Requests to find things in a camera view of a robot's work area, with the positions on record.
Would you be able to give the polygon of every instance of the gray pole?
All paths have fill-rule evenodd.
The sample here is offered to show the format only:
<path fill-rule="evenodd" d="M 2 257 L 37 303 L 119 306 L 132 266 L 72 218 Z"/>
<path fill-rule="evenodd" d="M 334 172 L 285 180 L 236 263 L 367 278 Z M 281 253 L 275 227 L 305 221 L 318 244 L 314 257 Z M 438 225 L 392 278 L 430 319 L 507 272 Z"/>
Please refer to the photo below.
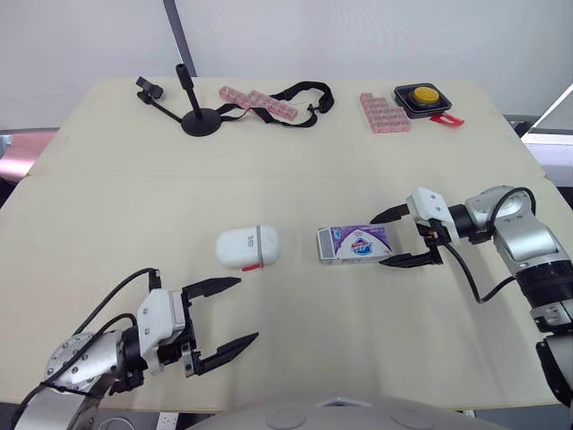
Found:
<path fill-rule="evenodd" d="M 175 37 L 175 43 L 179 49 L 179 56 L 181 56 L 181 60 L 187 67 L 189 74 L 191 76 L 197 76 L 195 65 L 193 64 L 193 60 L 191 58 L 191 52 L 189 52 L 189 45 L 187 45 L 187 39 L 185 38 L 183 26 L 181 25 L 181 19 L 179 18 L 179 13 L 177 12 L 175 0 L 163 0 L 163 5 L 165 6 L 165 12 L 167 12 L 169 24 L 171 25 L 171 31 L 173 31 L 173 36 Z"/>

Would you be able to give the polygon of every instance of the cable connector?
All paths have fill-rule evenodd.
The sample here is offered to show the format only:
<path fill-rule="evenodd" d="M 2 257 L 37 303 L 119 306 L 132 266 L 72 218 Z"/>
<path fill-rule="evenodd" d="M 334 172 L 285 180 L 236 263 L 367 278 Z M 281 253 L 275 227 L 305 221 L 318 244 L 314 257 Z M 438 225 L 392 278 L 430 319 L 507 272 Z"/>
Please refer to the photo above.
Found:
<path fill-rule="evenodd" d="M 150 292 L 152 289 L 161 288 L 161 272 L 159 269 L 150 271 Z"/>

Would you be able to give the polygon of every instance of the table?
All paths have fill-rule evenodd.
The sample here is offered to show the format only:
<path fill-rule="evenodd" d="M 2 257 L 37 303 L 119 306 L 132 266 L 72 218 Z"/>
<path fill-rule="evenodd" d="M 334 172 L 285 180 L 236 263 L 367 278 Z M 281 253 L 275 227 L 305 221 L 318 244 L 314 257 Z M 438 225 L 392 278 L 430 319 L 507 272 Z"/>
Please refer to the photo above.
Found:
<path fill-rule="evenodd" d="M 539 218 L 573 249 L 573 214 L 553 185 L 543 178 L 506 183 L 531 187 Z M 418 185 L 455 203 L 494 184 L 442 176 L 422 183 L 390 176 L 28 177 L 0 211 L 0 323 L 4 347 L 18 351 L 0 358 L 11 369 L 0 374 L 0 400 L 17 401 L 42 377 L 54 346 L 119 280 L 154 266 L 170 289 L 242 276 L 243 283 L 192 307 L 204 354 L 261 335 L 211 374 L 185 380 L 183 368 L 171 365 L 105 406 L 227 409 L 296 390 L 358 399 L 383 392 L 449 408 L 552 402 L 534 349 L 540 334 L 516 285 L 477 305 L 447 255 L 444 266 L 414 270 L 317 262 L 319 227 L 367 221 Z M 218 232 L 258 222 L 278 227 L 280 259 L 264 271 L 223 269 L 214 255 Z M 408 250 L 421 250 L 413 224 L 400 222 L 398 233 Z M 507 277 L 492 244 L 459 250 L 482 292 Z M 134 282 L 94 327 L 134 312 L 145 294 L 144 279 Z"/>
<path fill-rule="evenodd" d="M 457 409 L 555 401 L 535 354 L 542 336 L 517 286 L 477 305 L 447 255 L 443 266 L 414 270 L 318 264 L 317 228 L 367 222 L 420 185 L 450 204 L 494 185 L 529 186 L 539 218 L 572 254 L 569 207 L 475 85 L 436 82 L 467 121 L 457 130 L 419 120 L 410 133 L 372 135 L 358 94 L 388 95 L 404 82 L 333 81 L 337 104 L 311 129 L 251 117 L 193 139 L 141 104 L 133 82 L 97 85 L 0 211 L 0 332 L 18 351 L 0 358 L 11 369 L 0 374 L 1 401 L 19 401 L 41 379 L 55 345 L 126 275 L 159 267 L 169 289 L 239 275 L 217 263 L 215 239 L 258 223 L 278 228 L 280 259 L 197 300 L 192 317 L 204 356 L 260 337 L 215 372 L 185 380 L 171 365 L 105 406 L 220 410 L 292 391 L 386 393 Z M 184 112 L 178 84 L 157 82 L 166 107 Z M 198 82 L 210 106 L 224 83 L 269 92 L 292 84 Z M 406 251 L 423 250 L 413 224 L 397 229 Z M 483 293 L 507 277 L 491 243 L 459 251 Z M 94 328 L 135 311 L 145 294 L 138 279 Z"/>
<path fill-rule="evenodd" d="M 165 89 L 160 101 L 183 115 L 191 109 L 174 79 L 152 79 Z M 223 85 L 279 92 L 286 80 L 197 80 L 202 106 L 217 108 Z M 101 81 L 72 113 L 30 174 L 33 176 L 544 176 L 508 122 L 472 82 L 435 82 L 466 120 L 450 129 L 429 120 L 409 133 L 372 134 L 361 92 L 390 97 L 404 81 L 329 81 L 335 105 L 310 129 L 265 125 L 254 114 L 195 139 L 171 118 L 144 105 L 135 79 Z M 303 121 L 318 91 L 300 93 Z"/>

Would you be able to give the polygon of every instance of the purple box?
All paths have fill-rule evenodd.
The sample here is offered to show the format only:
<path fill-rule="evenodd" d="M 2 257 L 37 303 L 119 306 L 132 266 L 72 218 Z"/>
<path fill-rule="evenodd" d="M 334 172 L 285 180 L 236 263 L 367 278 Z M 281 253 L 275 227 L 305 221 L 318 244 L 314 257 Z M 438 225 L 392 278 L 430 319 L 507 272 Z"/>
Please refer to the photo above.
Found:
<path fill-rule="evenodd" d="M 320 228 L 317 241 L 323 264 L 380 262 L 394 254 L 383 224 Z"/>

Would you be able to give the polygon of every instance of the pink object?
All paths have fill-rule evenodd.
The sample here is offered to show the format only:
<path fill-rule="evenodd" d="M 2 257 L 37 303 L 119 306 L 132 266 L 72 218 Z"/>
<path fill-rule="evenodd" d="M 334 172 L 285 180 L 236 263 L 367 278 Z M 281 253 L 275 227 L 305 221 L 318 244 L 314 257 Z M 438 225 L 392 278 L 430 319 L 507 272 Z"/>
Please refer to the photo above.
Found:
<path fill-rule="evenodd" d="M 231 87 L 223 87 L 218 91 L 219 96 L 229 103 L 235 103 L 243 109 L 248 108 L 265 108 L 271 114 L 292 121 L 298 115 L 298 109 L 290 106 L 288 103 L 278 101 L 258 91 L 251 91 L 249 95 L 235 90 Z"/>
<path fill-rule="evenodd" d="M 284 101 L 275 100 L 256 90 L 251 91 L 249 100 L 251 101 L 251 106 L 255 108 L 265 108 L 271 114 L 281 116 L 289 121 L 292 121 L 298 115 L 298 110 Z"/>
<path fill-rule="evenodd" d="M 218 91 L 218 95 L 224 100 L 228 101 L 229 103 L 235 103 L 236 105 L 240 106 L 243 109 L 248 109 L 251 107 L 251 102 L 249 101 L 249 97 L 242 93 L 241 91 L 235 90 L 231 87 L 222 87 Z"/>
<path fill-rule="evenodd" d="M 402 107 L 390 107 L 385 98 L 375 98 L 371 92 L 361 94 L 360 103 L 373 133 L 410 131 L 410 120 Z"/>
<path fill-rule="evenodd" d="M 0 177 L 9 182 L 20 182 L 55 134 L 56 131 L 15 133 L 10 147 L 0 159 Z"/>

